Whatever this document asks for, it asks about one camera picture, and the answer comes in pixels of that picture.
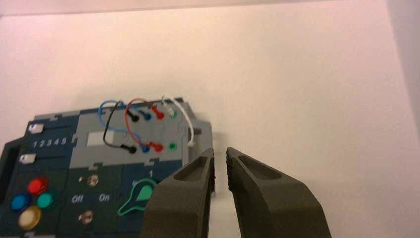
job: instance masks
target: black wire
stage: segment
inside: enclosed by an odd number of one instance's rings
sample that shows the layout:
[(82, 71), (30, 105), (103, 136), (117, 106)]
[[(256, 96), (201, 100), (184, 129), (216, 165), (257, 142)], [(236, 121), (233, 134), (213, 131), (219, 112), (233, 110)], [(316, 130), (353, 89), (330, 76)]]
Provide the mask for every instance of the black wire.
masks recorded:
[(108, 127), (109, 127), (109, 123), (111, 122), (112, 114), (114, 114), (115, 110), (117, 109), (117, 107), (118, 107), (118, 105), (120, 103), (123, 103), (123, 102), (122, 101), (116, 102), (115, 103), (115, 106), (111, 110), (111, 113), (109, 113), (108, 120), (106, 121), (106, 125), (105, 125), (103, 140), (104, 140), (105, 145), (107, 145), (109, 147), (112, 147), (112, 148), (122, 148), (124, 150), (128, 150), (128, 152), (130, 152), (130, 154), (134, 154), (137, 151), (136, 147), (134, 147), (134, 146), (128, 146), (128, 145), (124, 145), (124, 144), (121, 144), (121, 145), (113, 145), (113, 144), (110, 144), (110, 143), (108, 143), (106, 141), (106, 132), (108, 131)]
[(115, 110), (117, 109), (117, 107), (120, 103), (123, 103), (123, 102), (122, 101), (116, 102), (115, 106), (112, 108), (111, 113), (108, 116), (108, 121), (106, 121), (105, 130), (104, 130), (104, 137), (103, 137), (104, 143), (105, 143), (105, 145), (107, 145), (109, 147), (112, 147), (112, 148), (120, 148), (121, 146), (120, 145), (113, 145), (113, 144), (108, 143), (106, 141), (105, 137), (106, 137), (106, 132), (108, 131), (109, 123), (111, 122), (112, 114), (114, 114)]

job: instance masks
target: gray panel section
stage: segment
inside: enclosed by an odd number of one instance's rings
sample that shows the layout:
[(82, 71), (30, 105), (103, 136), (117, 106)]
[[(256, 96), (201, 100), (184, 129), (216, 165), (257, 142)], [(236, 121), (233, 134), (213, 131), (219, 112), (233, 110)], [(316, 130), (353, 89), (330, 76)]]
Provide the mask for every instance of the gray panel section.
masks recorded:
[(52, 113), (52, 114), (43, 114), (43, 115), (37, 115), (34, 117), (34, 120), (40, 120), (40, 119), (50, 119), (50, 120), (57, 120), (56, 116), (61, 115), (62, 117), (69, 117), (69, 116), (77, 116), (80, 114), (80, 111), (70, 111), (70, 112), (64, 112), (64, 113)]
[(193, 110), (191, 109), (191, 107), (190, 107), (190, 105), (188, 103), (182, 103), (181, 105), (184, 108), (185, 112), (190, 117), (191, 121), (193, 119), (196, 119), (196, 115), (194, 115)]
[[(158, 109), (166, 112), (161, 104), (157, 105)], [(208, 122), (193, 119), (194, 128), (201, 130), (202, 134), (195, 135), (195, 146), (188, 147), (188, 124), (181, 112), (177, 110), (177, 117), (171, 118), (165, 115), (163, 120), (157, 120), (153, 112), (149, 111), (147, 107), (142, 107), (145, 112), (152, 114), (150, 121), (140, 119), (138, 122), (131, 122), (130, 125), (133, 131), (140, 134), (142, 142), (153, 141), (163, 145), (162, 152), (155, 152), (153, 148), (150, 152), (143, 153), (139, 148), (135, 154), (130, 154), (128, 151), (118, 148), (111, 148), (105, 145), (87, 146), (88, 135), (90, 132), (103, 131), (104, 126), (99, 122), (96, 113), (82, 114), (79, 117), (77, 131), (73, 136), (73, 140), (77, 138), (77, 145), (73, 148), (73, 153), (70, 162), (70, 168), (85, 168), (95, 169), (95, 164), (102, 163), (106, 165), (121, 165), (145, 163), (145, 166), (153, 165), (152, 159), (159, 159), (159, 161), (177, 161), (182, 160), (183, 165), (187, 164), (191, 158), (195, 158), (205, 149), (212, 147), (211, 140), (211, 125)], [(192, 114), (191, 109), (187, 103), (183, 103), (183, 107), (188, 109), (189, 114)], [(124, 110), (117, 110), (112, 116), (110, 125), (115, 128), (125, 128), (123, 120)], [(110, 109), (104, 109), (102, 115), (104, 121), (107, 120)], [(169, 143), (176, 143), (178, 148), (175, 151), (168, 149)], [(115, 133), (113, 137), (113, 144), (126, 144), (137, 146), (127, 133)]]

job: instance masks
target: white wire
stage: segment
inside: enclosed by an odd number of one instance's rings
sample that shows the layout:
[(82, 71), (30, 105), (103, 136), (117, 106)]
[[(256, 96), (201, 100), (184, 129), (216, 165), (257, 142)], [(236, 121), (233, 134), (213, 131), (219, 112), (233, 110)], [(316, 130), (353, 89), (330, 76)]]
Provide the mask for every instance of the white wire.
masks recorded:
[(182, 112), (182, 114), (185, 117), (185, 120), (187, 120), (188, 126), (190, 127), (190, 132), (191, 132), (191, 139), (188, 142), (188, 146), (193, 147), (194, 146), (194, 127), (193, 127), (193, 124), (191, 123), (190, 117), (188, 116), (187, 112), (182, 107), (182, 105), (178, 101), (176, 101), (174, 98), (168, 97), (168, 96), (165, 96), (165, 95), (162, 96), (163, 105), (166, 104), (165, 99), (169, 99), (170, 101), (172, 101), (180, 109), (180, 111)]

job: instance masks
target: control panel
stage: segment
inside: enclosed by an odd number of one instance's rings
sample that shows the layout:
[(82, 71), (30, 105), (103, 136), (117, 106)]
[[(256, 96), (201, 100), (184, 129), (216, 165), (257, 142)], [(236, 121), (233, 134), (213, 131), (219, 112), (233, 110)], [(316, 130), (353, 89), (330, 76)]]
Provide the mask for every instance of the control panel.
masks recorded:
[(154, 187), (212, 148), (210, 123), (176, 102), (35, 116), (17, 149), (3, 151), (0, 236), (138, 238)]

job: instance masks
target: green indicator light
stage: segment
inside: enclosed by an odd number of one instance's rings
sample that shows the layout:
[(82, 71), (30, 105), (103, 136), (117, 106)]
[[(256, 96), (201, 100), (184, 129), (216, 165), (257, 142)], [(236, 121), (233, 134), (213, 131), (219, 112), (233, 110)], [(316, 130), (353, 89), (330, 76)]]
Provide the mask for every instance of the green indicator light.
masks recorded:
[(178, 113), (176, 111), (173, 112), (173, 115), (170, 116), (171, 118), (175, 118), (178, 115)]
[(140, 191), (139, 195), (137, 196), (136, 201), (147, 201), (153, 193), (153, 189), (152, 187), (150, 187), (149, 185), (146, 185), (144, 187), (142, 187), (142, 190)]
[(176, 150), (178, 148), (178, 146), (175, 143), (170, 143), (168, 147), (170, 150)]
[(38, 198), (37, 206), (41, 209), (47, 209), (53, 204), (53, 202), (53, 196), (50, 193), (45, 192)]

